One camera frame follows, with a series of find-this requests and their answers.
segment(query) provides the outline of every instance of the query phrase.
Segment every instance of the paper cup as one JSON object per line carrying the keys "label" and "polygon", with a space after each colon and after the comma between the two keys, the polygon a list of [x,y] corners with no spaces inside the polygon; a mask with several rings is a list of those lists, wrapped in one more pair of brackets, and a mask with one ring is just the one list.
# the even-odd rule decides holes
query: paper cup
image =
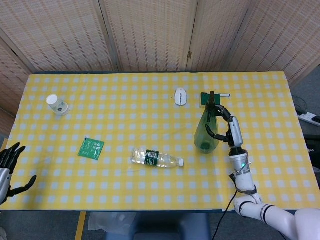
{"label": "paper cup", "polygon": [[55,94],[51,94],[46,98],[46,103],[57,115],[65,115],[69,112],[69,106],[61,98]]}

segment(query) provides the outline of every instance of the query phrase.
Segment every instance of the gray carpet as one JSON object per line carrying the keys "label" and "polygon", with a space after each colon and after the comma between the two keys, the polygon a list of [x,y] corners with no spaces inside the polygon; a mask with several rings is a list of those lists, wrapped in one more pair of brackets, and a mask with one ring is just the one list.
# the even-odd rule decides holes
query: gray carpet
{"label": "gray carpet", "polygon": [[[292,95],[307,103],[307,110],[320,115],[320,67],[317,67],[300,84],[291,89]],[[300,122],[304,134],[320,135],[320,127]],[[210,214],[213,234],[222,213]],[[75,238],[79,213],[72,211],[6,211],[0,216],[0,226],[8,234],[8,240],[72,240]],[[102,240],[104,232],[88,231],[89,214],[86,216],[82,240]],[[283,240],[268,225],[235,213],[227,213],[222,221],[216,240]]]}

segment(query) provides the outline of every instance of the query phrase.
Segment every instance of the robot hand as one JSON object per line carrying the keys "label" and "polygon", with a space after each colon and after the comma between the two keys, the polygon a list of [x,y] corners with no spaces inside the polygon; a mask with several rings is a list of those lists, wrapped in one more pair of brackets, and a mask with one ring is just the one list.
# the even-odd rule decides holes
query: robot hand
{"label": "robot hand", "polygon": [[25,146],[20,148],[19,146],[20,143],[18,142],[9,149],[0,152],[0,205],[3,204],[8,197],[13,197],[30,189],[37,179],[37,176],[34,175],[27,185],[11,189],[10,181],[12,174],[14,173],[20,154],[26,149]]}

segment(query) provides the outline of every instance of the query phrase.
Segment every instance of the computer mouse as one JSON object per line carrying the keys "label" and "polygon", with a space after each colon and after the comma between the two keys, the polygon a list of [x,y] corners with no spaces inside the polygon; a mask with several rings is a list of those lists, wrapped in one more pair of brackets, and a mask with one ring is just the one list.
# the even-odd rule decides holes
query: computer mouse
{"label": "computer mouse", "polygon": [[174,94],[175,104],[183,106],[187,103],[187,92],[182,87],[179,87],[175,90]]}

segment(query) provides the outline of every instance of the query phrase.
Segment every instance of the green sachet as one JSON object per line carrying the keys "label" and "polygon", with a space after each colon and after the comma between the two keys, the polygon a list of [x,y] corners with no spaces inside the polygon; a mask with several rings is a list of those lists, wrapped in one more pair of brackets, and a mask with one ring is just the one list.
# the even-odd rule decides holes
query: green sachet
{"label": "green sachet", "polygon": [[80,147],[78,156],[98,160],[104,144],[105,143],[103,141],[85,137]]}

